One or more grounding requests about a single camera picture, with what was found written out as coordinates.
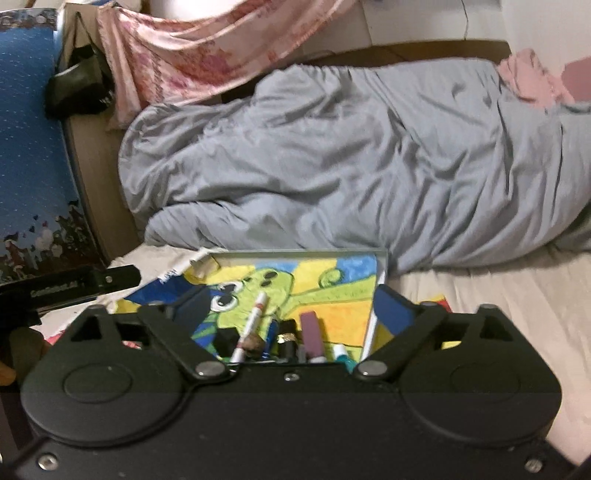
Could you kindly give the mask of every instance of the pink cloth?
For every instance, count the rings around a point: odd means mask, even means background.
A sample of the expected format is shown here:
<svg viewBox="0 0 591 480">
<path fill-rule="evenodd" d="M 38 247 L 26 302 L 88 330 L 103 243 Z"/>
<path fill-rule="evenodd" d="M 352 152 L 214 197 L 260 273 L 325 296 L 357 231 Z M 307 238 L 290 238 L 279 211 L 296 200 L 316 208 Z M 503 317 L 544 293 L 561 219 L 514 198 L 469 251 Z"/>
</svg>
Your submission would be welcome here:
<svg viewBox="0 0 591 480">
<path fill-rule="evenodd" d="M 591 57 L 567 63 L 562 81 L 577 102 L 591 102 Z"/>
<path fill-rule="evenodd" d="M 152 103 L 197 102 L 247 82 L 356 1 L 245 0 L 196 21 L 101 7 L 100 37 L 116 85 L 111 127 L 127 127 Z"/>
<path fill-rule="evenodd" d="M 562 80 L 551 75 L 530 48 L 503 60 L 497 70 L 513 93 L 535 107 L 574 103 Z"/>
</svg>

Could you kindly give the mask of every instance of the blue patterned fabric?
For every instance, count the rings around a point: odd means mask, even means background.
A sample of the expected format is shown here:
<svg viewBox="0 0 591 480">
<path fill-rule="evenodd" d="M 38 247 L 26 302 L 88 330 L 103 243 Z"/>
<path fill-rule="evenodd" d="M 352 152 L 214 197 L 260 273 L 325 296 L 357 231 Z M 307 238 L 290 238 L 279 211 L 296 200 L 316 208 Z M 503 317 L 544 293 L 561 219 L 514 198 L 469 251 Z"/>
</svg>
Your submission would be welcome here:
<svg viewBox="0 0 591 480">
<path fill-rule="evenodd" d="M 55 22 L 53 9 L 0 13 L 0 283 L 99 262 L 61 123 L 44 114 Z"/>
</svg>

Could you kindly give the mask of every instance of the teal marker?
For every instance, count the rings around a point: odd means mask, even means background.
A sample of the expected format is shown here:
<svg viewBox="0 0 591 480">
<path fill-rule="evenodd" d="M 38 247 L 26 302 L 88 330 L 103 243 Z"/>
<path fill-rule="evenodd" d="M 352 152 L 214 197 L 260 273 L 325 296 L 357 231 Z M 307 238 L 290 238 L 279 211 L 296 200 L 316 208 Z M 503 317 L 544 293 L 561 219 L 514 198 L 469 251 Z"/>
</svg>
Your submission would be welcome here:
<svg viewBox="0 0 591 480">
<path fill-rule="evenodd" d="M 333 354 L 335 356 L 335 362 L 345 364 L 349 373 L 351 373 L 355 368 L 355 365 L 357 365 L 355 360 L 349 358 L 346 347 L 341 343 L 333 345 Z"/>
</svg>

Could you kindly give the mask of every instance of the painting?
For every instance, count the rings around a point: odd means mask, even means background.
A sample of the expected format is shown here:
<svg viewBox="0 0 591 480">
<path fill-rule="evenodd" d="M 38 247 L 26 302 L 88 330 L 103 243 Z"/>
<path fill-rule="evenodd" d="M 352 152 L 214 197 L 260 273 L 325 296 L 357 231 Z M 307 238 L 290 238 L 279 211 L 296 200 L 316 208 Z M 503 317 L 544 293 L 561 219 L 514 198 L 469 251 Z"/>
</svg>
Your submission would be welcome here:
<svg viewBox="0 0 591 480">
<path fill-rule="evenodd" d="M 358 360 L 365 341 L 378 263 L 374 255 L 260 262 L 223 267 L 205 278 L 193 275 L 192 268 L 182 275 L 155 280 L 127 298 L 118 301 L 117 313 L 130 313 L 153 301 L 172 303 L 196 284 L 210 288 L 210 312 L 193 333 L 193 340 L 213 354 L 213 338 L 218 328 L 236 327 L 242 332 L 259 292 L 269 298 L 258 330 L 266 338 L 273 316 L 293 318 L 314 311 L 320 319 L 326 356 L 332 345 L 342 343 Z"/>
</svg>

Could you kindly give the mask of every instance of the metal screw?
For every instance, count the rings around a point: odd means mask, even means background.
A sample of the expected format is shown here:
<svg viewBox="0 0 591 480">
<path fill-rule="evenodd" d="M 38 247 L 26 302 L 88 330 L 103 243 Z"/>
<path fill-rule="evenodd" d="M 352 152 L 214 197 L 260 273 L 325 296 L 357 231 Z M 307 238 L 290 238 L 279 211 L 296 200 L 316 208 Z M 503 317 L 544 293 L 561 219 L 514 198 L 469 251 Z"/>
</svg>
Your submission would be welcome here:
<svg viewBox="0 0 591 480">
<path fill-rule="evenodd" d="M 50 453 L 46 453 L 45 455 L 41 455 L 39 457 L 37 465 L 39 465 L 46 472 L 53 472 L 54 470 L 57 470 L 59 463 L 55 456 Z"/>
<path fill-rule="evenodd" d="M 364 377 L 381 377 L 388 372 L 388 366 L 377 360 L 366 360 L 361 362 L 357 369 Z"/>
<path fill-rule="evenodd" d="M 291 372 L 291 373 L 285 374 L 283 376 L 283 379 L 286 382 L 297 382 L 300 379 L 300 376 L 295 372 Z"/>
<path fill-rule="evenodd" d="M 201 362 L 195 367 L 197 375 L 203 378 L 217 378 L 226 373 L 226 366 L 221 362 Z"/>
<path fill-rule="evenodd" d="M 540 473 L 542 468 L 544 468 L 544 462 L 539 458 L 530 458 L 525 463 L 525 469 L 529 473 Z"/>
</svg>

